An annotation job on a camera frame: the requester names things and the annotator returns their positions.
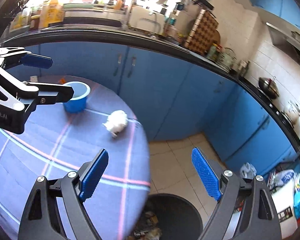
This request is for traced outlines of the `white tissue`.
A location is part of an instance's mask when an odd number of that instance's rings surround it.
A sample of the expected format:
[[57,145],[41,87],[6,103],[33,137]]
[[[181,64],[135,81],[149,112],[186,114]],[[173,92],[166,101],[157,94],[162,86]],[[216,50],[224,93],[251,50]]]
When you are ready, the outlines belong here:
[[116,138],[117,134],[122,132],[128,124],[127,114],[123,110],[113,111],[108,117],[107,121],[103,123],[111,135]]

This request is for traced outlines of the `orange peel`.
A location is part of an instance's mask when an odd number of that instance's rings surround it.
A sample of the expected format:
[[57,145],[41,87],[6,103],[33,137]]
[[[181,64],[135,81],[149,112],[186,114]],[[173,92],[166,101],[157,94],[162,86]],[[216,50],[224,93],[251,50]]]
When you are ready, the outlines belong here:
[[65,84],[65,83],[66,83],[65,78],[61,78],[61,79],[59,80],[59,83],[62,84],[62,85]]

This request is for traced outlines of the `black trash bin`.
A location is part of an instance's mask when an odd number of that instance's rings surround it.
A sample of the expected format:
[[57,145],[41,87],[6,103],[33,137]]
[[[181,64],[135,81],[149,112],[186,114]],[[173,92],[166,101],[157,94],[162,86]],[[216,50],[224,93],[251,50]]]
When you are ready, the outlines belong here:
[[198,239],[203,231],[200,213],[183,197],[151,194],[126,239]]

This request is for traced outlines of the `blue plastic cup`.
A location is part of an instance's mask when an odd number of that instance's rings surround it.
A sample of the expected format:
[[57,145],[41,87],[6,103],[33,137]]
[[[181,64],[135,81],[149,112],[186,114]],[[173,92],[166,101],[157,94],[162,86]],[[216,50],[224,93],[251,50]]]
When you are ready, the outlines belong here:
[[72,98],[63,103],[64,109],[68,113],[79,113],[85,110],[87,98],[91,92],[89,85],[80,81],[71,81],[64,84],[74,90]]

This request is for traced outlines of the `white appliance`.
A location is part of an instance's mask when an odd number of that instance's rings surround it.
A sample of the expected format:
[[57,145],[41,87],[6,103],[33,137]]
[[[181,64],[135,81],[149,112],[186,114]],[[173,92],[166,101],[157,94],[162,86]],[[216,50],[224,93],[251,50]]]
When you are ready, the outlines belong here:
[[280,221],[282,239],[300,226],[300,173],[284,170],[268,177],[267,185]]

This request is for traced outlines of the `blue checked tablecloth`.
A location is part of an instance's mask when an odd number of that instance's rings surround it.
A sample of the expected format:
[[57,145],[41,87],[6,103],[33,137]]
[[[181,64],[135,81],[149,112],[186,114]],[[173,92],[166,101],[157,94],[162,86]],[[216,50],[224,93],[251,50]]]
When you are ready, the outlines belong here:
[[[84,203],[103,239],[125,239],[133,230],[150,191],[148,141],[132,110],[112,90],[87,80],[91,92],[84,111],[69,114],[61,103],[38,106],[25,131],[0,129],[0,226],[17,239],[24,206],[39,176],[58,179],[77,171],[105,149],[108,166]],[[103,123],[117,110],[128,124],[114,138]]]

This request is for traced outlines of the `grey bin with bag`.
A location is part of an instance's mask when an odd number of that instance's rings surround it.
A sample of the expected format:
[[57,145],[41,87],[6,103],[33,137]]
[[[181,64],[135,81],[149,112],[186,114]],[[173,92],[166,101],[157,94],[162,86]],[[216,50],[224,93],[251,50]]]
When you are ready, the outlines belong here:
[[240,177],[244,179],[253,179],[256,174],[256,168],[250,163],[244,163],[239,170]]

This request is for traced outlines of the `yellow box on counter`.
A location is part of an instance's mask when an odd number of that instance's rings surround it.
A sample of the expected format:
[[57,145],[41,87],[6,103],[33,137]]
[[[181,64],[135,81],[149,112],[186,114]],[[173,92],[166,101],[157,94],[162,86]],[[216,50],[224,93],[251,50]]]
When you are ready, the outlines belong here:
[[39,29],[47,28],[50,24],[61,23],[64,20],[63,5],[59,0],[49,0],[41,9]]

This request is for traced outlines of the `white cooking pot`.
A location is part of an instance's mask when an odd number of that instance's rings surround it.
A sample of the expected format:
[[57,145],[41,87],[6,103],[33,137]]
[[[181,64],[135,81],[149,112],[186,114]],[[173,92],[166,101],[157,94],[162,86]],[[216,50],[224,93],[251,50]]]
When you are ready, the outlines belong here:
[[300,108],[297,103],[289,100],[283,110],[285,116],[291,122],[291,124],[296,124],[300,118]]

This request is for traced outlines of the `black wok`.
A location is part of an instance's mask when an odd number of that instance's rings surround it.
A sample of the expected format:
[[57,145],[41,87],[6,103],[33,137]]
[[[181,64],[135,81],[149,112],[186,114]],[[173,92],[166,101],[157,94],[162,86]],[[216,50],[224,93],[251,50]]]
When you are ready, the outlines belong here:
[[271,78],[260,77],[258,87],[271,100],[275,100],[280,96],[277,85]]

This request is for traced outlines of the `wooden checkered board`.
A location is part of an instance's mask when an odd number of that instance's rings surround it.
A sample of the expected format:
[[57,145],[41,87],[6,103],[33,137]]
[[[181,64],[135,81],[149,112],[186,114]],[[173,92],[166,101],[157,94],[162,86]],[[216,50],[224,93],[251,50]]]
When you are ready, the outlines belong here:
[[199,55],[204,55],[212,43],[219,23],[213,14],[202,9],[195,20],[191,31],[185,40],[184,47]]

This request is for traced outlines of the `green kettle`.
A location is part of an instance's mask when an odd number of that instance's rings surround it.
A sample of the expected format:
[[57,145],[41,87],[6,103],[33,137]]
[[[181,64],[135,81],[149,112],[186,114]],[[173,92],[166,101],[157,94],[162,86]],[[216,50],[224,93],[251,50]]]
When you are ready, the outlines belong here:
[[236,54],[231,48],[224,48],[218,57],[219,64],[231,68],[236,61]]

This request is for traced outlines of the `range hood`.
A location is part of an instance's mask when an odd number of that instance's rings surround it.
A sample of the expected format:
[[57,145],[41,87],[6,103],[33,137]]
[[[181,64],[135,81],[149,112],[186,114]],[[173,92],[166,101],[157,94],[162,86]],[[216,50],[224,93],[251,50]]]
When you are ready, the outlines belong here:
[[286,54],[289,54],[290,57],[300,57],[300,35],[296,34],[287,34],[276,26],[266,23],[268,27],[272,44],[284,51]]

